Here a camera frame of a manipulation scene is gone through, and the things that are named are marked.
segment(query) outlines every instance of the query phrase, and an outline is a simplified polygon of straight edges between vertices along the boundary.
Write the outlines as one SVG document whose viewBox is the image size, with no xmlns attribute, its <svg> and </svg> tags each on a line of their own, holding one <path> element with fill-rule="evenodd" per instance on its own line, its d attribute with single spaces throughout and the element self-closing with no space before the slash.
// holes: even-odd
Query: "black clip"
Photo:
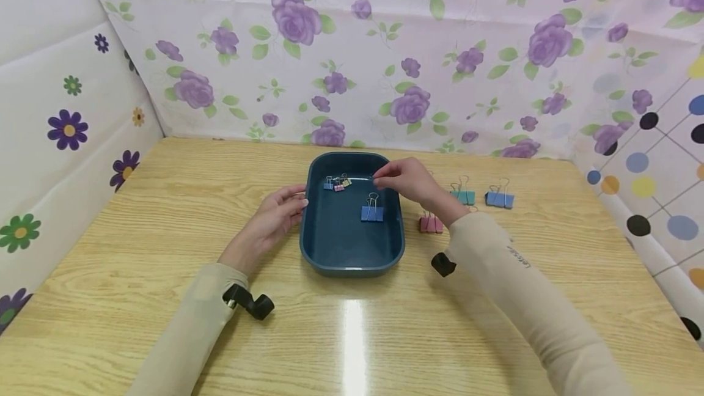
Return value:
<svg viewBox="0 0 704 396">
<path fill-rule="evenodd" d="M 435 257 L 433 257 L 430 261 L 430 264 L 436 271 L 438 271 L 438 274 L 444 277 L 452 274 L 457 267 L 457 263 L 451 262 L 444 252 L 438 252 L 435 254 Z"/>
<path fill-rule="evenodd" d="M 269 299 L 269 297 L 262 294 L 254 301 L 249 290 L 237 284 L 232 285 L 227 292 L 222 294 L 222 300 L 231 309 L 234 309 L 235 305 L 239 304 L 241 307 L 244 307 L 252 317 L 259 321 L 262 321 L 274 310 L 274 302 Z"/>
</svg>

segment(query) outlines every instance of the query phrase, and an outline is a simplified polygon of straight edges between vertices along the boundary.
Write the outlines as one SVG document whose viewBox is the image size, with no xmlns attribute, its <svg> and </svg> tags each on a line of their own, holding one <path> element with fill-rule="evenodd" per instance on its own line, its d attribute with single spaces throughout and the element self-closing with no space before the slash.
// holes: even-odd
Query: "table surface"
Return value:
<svg viewBox="0 0 704 396">
<path fill-rule="evenodd" d="M 270 191 L 305 182 L 306 145 L 161 141 L 0 337 L 13 396 L 122 395 L 192 277 L 217 259 Z M 638 395 L 703 395 L 704 356 L 584 177 L 566 161 L 416 155 L 477 198 L 509 177 L 513 210 L 484 207 L 601 333 Z M 252 279 L 276 310 L 236 312 L 195 395 L 548 395 L 528 345 L 459 271 L 430 266 L 448 234 L 416 231 L 376 279 L 326 279 L 291 233 Z"/>
</svg>

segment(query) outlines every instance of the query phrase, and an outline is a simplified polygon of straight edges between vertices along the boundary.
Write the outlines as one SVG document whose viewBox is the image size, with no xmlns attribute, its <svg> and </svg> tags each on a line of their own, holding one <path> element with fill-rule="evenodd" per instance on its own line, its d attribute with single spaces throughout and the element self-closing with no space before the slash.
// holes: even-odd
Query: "blue plastic tray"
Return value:
<svg viewBox="0 0 704 396">
<path fill-rule="evenodd" d="M 311 164 L 301 223 L 301 252 L 316 271 L 332 277 L 373 277 L 389 271 L 406 247 L 398 193 L 377 191 L 372 175 L 389 160 L 375 153 L 331 152 Z M 347 173 L 344 191 L 323 189 L 325 178 Z M 361 221 L 369 193 L 384 208 L 381 222 Z"/>
</svg>

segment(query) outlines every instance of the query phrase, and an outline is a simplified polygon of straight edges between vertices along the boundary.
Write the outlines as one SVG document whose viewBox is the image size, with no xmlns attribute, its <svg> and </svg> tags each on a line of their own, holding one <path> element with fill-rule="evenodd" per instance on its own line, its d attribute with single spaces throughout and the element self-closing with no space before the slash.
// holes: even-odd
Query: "beige sleeve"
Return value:
<svg viewBox="0 0 704 396">
<path fill-rule="evenodd" d="M 190 396 L 222 328 L 235 312 L 222 294 L 247 277 L 220 263 L 196 275 L 173 319 L 156 341 L 126 396 Z"/>
<path fill-rule="evenodd" d="M 450 225 L 447 256 L 518 328 L 557 395 L 631 395 L 605 342 L 490 215 L 472 213 Z"/>
</svg>

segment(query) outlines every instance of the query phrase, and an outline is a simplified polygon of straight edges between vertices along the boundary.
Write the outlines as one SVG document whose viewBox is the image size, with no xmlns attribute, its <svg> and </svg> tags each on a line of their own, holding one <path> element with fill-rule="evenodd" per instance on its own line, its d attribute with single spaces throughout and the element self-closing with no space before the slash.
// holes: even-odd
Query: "left hand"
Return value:
<svg viewBox="0 0 704 396">
<path fill-rule="evenodd" d="M 301 223 L 307 206 L 305 190 L 305 184 L 288 186 L 265 197 L 259 210 L 227 245 L 218 263 L 251 275 L 263 256 Z"/>
</svg>

